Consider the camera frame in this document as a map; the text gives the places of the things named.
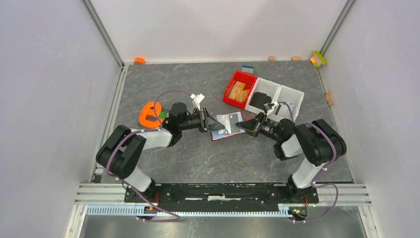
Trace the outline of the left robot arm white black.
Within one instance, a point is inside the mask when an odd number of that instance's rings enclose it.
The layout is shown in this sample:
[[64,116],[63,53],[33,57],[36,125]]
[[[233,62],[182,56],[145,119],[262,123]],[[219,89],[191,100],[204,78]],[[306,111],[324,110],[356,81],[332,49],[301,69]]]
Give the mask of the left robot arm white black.
[[135,130],[119,125],[99,149],[96,162],[106,172],[135,188],[142,201],[150,202],[156,195],[155,181],[137,166],[142,152],[175,145],[184,130],[197,129],[204,133],[224,128],[206,108],[190,113],[184,103],[178,102],[172,105],[162,128]]

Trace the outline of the grey credit card gold chip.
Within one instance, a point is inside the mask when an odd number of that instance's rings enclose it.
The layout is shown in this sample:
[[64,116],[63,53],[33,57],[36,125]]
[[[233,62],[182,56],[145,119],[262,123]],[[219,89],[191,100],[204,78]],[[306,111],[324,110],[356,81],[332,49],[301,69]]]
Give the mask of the grey credit card gold chip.
[[235,123],[237,122],[241,122],[243,121],[243,116],[241,112],[235,112],[235,113],[230,113],[227,114],[227,131],[230,134],[240,134],[240,133],[244,133],[245,131],[242,129],[239,129]]

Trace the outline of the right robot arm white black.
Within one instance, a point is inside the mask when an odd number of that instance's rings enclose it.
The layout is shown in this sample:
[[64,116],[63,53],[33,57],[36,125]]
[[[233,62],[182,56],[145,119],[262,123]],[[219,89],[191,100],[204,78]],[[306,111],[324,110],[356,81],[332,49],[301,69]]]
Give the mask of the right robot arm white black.
[[315,187],[320,171],[347,152],[344,139],[324,119],[296,125],[290,119],[272,122],[260,113],[236,126],[252,137],[263,135],[275,141],[274,154],[281,161],[305,156],[287,181],[286,196],[292,202],[301,201],[306,190]]

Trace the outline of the red leather card holder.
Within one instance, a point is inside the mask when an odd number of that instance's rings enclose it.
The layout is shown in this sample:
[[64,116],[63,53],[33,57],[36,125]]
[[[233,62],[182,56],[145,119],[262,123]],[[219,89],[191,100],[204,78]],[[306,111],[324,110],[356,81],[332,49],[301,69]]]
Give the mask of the red leather card holder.
[[212,131],[210,133],[211,140],[217,141],[245,133],[245,130],[236,126],[236,123],[252,119],[254,115],[254,113],[251,113],[249,117],[245,117],[243,115],[243,111],[237,111],[233,113],[213,116],[213,119],[221,123],[224,126],[224,129]]

